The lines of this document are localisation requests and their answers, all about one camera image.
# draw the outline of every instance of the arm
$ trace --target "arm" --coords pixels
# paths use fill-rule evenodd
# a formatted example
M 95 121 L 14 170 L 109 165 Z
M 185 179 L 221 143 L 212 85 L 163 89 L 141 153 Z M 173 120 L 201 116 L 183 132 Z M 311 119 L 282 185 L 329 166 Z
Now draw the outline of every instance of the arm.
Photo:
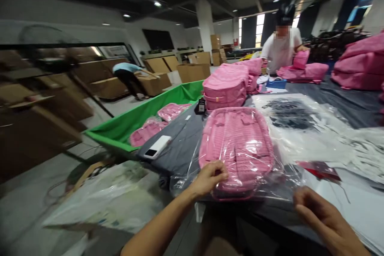
M 146 74 L 148 74 L 148 75 L 154 76 L 154 77 L 156 77 L 156 78 L 160 78 L 159 76 L 153 74 L 152 72 L 149 72 L 148 70 L 141 69 L 141 71 L 144 72 L 144 73 L 146 73 Z
M 337 208 L 312 189 L 299 188 L 294 204 L 300 218 L 318 234 L 333 256 L 370 256 Z
M 212 162 L 204 166 L 184 192 L 125 244 L 120 256 L 163 255 L 193 204 L 227 178 L 228 173 L 222 162 Z

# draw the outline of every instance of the window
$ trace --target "window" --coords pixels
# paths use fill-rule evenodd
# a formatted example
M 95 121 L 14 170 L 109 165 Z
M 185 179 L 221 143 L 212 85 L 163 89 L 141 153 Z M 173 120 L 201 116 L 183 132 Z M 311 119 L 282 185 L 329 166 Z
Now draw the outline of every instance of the window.
M 265 18 L 265 14 L 260 14 L 260 15 L 257 16 L 257 21 L 256 21 L 256 43 L 255 43 L 255 47 L 256 48 L 260 48 L 261 47 L 261 36 L 263 34 L 264 18 Z
M 241 49 L 241 27 L 242 27 L 242 19 L 239 19 L 239 49 Z
M 300 19 L 300 14 L 298 14 L 294 20 L 293 20 L 293 23 L 292 23 L 292 28 L 297 28 L 297 25 L 299 24 L 299 19 Z

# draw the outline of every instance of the floor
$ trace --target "floor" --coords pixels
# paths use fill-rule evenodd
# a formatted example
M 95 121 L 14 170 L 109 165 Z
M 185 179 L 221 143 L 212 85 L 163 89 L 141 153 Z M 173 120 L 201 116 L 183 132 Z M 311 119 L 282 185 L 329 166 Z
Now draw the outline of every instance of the floor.
M 169 73 L 173 86 L 180 83 L 176 73 Z M 95 127 L 110 119 L 93 101 L 90 99 L 86 101 L 94 107 L 95 111 L 93 117 L 83 121 L 87 127 Z M 129 96 L 104 105 L 117 116 L 140 104 L 142 102 L 137 102 L 133 96 Z M 72 153 L 83 158 L 88 158 L 102 150 L 102 147 L 86 137 L 83 137 L 83 143 L 70 149 Z M 60 154 L 0 186 L 1 255 L 58 256 L 63 255 L 80 241 L 84 236 L 83 232 L 41 227 L 44 219 L 58 207 L 60 196 L 64 194 L 64 181 L 76 166 L 78 166 L 76 160 Z M 191 255 L 198 241 L 199 228 L 193 210 L 182 223 L 165 255 Z M 112 229 L 97 230 L 94 233 L 94 237 L 97 238 L 96 243 L 87 250 L 86 255 L 115 255 L 131 236 L 129 233 Z

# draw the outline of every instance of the worker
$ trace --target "worker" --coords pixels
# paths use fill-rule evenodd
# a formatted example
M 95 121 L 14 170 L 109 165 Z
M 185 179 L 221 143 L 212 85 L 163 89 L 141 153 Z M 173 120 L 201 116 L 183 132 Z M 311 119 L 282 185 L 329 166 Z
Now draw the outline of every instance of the worker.
M 303 45 L 300 30 L 292 28 L 295 11 L 294 5 L 281 5 L 276 12 L 276 31 L 263 45 L 261 58 L 264 64 L 267 64 L 270 82 L 277 77 L 277 70 L 283 66 L 292 65 L 294 53 L 309 50 Z
M 125 244 L 120 255 L 163 255 L 194 203 L 226 179 L 228 171 L 223 162 L 211 162 L 204 166 L 186 190 Z M 294 194 L 294 205 L 299 217 L 318 234 L 333 256 L 370 256 L 336 207 L 312 189 L 299 188 Z M 214 210 L 206 209 L 202 226 L 220 216 L 219 221 L 202 230 L 197 255 L 239 256 L 242 252 L 235 243 L 237 237 L 233 235 L 236 233 L 236 218 L 231 218 L 232 213 L 221 213 L 220 205 Z
M 132 63 L 127 63 L 127 62 L 122 62 L 122 63 L 119 63 L 119 64 L 116 64 L 115 66 L 113 66 L 113 74 L 114 76 L 116 76 L 117 78 L 119 78 L 119 80 L 121 82 L 123 82 L 125 84 L 125 86 L 127 86 L 129 92 L 131 92 L 131 94 L 133 96 L 135 96 L 135 99 L 137 101 L 142 101 L 142 99 L 139 98 L 139 96 L 137 96 L 137 92 L 141 92 L 142 94 L 144 94 L 144 99 L 148 99 L 149 96 L 147 94 L 147 91 L 145 90 L 145 88 L 143 87 L 143 85 L 141 84 L 141 82 L 136 78 L 134 72 L 136 71 L 142 71 L 146 74 L 149 74 L 151 76 L 154 76 L 156 78 L 160 78 L 159 76 L 135 65 L 135 64 L 132 64 Z M 134 85 L 136 85 L 137 88 L 139 88 L 140 91 L 136 91 Z

